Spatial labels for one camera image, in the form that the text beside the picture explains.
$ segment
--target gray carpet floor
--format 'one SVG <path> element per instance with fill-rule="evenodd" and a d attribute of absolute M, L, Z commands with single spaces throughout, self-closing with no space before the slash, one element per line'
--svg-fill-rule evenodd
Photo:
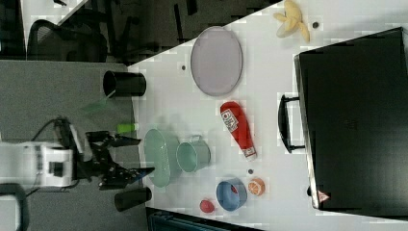
<path fill-rule="evenodd" d="M 123 64 L 0 61 L 0 68 L 7 73 L 0 77 L 3 141 L 28 141 L 49 119 L 67 116 L 76 126 L 88 158 L 86 132 L 114 131 L 118 123 L 134 121 L 131 99 L 108 100 L 94 113 L 82 110 L 104 97 L 101 85 L 106 70 L 125 71 Z M 54 141 L 52 130 L 45 130 L 39 140 Z M 115 148 L 111 154 L 124 167 L 140 166 L 137 146 Z M 33 193 L 28 198 L 29 230 L 147 230 L 144 205 L 119 213 L 114 196 L 121 191 L 101 192 L 98 183 L 98 178 L 92 178 L 91 183 L 81 181 L 67 192 L 47 189 Z"/>

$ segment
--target green mug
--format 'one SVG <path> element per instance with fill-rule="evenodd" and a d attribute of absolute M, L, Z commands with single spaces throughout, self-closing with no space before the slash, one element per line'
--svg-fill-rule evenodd
<path fill-rule="evenodd" d="M 185 172 L 195 172 L 210 163 L 211 152 L 207 143 L 199 135 L 191 136 L 190 142 L 182 142 L 177 147 L 177 163 Z"/>

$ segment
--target round plate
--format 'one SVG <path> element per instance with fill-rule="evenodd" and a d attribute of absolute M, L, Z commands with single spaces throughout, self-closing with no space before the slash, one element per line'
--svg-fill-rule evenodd
<path fill-rule="evenodd" d="M 232 32 L 210 27 L 195 41 L 191 51 L 191 73 L 206 94 L 220 96 L 237 85 L 242 70 L 242 51 Z"/>

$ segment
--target ketchup bottle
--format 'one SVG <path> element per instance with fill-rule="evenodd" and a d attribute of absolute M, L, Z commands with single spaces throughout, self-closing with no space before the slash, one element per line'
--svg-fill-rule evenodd
<path fill-rule="evenodd" d="M 241 106 L 236 102 L 226 102 L 220 108 L 222 120 L 225 126 L 240 146 L 246 160 L 256 159 L 256 150 L 252 142 L 248 122 Z"/>

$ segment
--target red warning label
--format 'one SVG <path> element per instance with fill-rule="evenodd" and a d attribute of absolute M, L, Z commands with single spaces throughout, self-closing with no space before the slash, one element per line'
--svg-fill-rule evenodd
<path fill-rule="evenodd" d="M 322 203 L 328 199 L 330 199 L 330 196 L 328 196 L 326 193 L 318 191 L 318 196 L 319 196 L 319 202 Z"/>

